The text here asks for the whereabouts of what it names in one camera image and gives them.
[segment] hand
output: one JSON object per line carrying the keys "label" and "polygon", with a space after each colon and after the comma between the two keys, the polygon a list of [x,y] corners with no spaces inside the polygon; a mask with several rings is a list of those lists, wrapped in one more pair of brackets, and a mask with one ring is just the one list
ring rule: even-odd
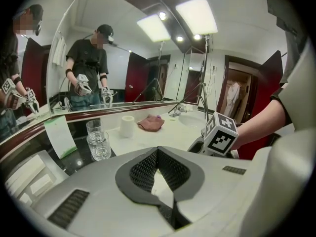
{"label": "hand", "polygon": [[21,107],[23,102],[25,102],[25,100],[22,97],[19,97],[18,95],[10,93],[6,97],[5,106],[8,109],[17,110]]}
{"label": "hand", "polygon": [[90,89],[85,88],[85,86],[82,86],[79,83],[75,87],[75,92],[79,96],[85,96],[85,95],[91,94],[91,90]]}

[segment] faucet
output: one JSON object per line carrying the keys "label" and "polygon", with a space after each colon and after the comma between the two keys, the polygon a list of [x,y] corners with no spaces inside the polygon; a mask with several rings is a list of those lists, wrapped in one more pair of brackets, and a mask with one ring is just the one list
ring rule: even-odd
{"label": "faucet", "polygon": [[173,114],[170,114],[171,117],[175,117],[175,116],[180,116],[181,113],[184,113],[186,111],[182,111],[181,108],[184,107],[185,105],[184,104],[179,104],[175,109],[174,109],[174,112]]}

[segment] washcloth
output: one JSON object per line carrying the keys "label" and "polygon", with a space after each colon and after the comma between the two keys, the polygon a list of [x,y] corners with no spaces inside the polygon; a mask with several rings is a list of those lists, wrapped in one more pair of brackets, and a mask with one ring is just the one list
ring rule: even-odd
{"label": "washcloth", "polygon": [[157,132],[164,124],[164,120],[149,114],[147,118],[143,119],[140,122],[137,122],[137,124],[141,129],[145,131]]}

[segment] red door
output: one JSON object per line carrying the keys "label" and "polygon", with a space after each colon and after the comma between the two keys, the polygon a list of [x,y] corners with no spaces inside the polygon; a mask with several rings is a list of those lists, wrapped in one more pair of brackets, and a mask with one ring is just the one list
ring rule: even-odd
{"label": "red door", "polygon": [[[281,52],[277,51],[259,68],[261,76],[258,78],[256,99],[252,108],[250,118],[260,113],[270,103],[270,96],[280,88],[283,69]],[[238,149],[241,159],[251,160],[257,150],[267,145],[268,137],[243,145]]]}
{"label": "red door", "polygon": [[[147,59],[131,53],[129,56],[126,84],[125,102],[133,102],[146,88],[149,68]],[[145,94],[138,98],[137,102],[145,101]]]}
{"label": "red door", "polygon": [[39,107],[47,103],[46,92],[43,91],[45,85],[42,85],[42,65],[44,61],[45,49],[36,41],[29,38],[26,44],[23,63],[22,63],[22,83],[24,87],[31,88],[39,102]]}

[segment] square ceiling light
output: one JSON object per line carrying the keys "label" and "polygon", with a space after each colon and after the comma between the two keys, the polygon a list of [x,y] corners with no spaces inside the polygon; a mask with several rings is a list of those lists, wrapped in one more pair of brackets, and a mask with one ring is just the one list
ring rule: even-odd
{"label": "square ceiling light", "polygon": [[137,25],[148,35],[152,42],[170,40],[171,36],[157,14],[137,21]]}
{"label": "square ceiling light", "polygon": [[217,33],[216,22],[207,0],[190,0],[176,6],[193,35]]}

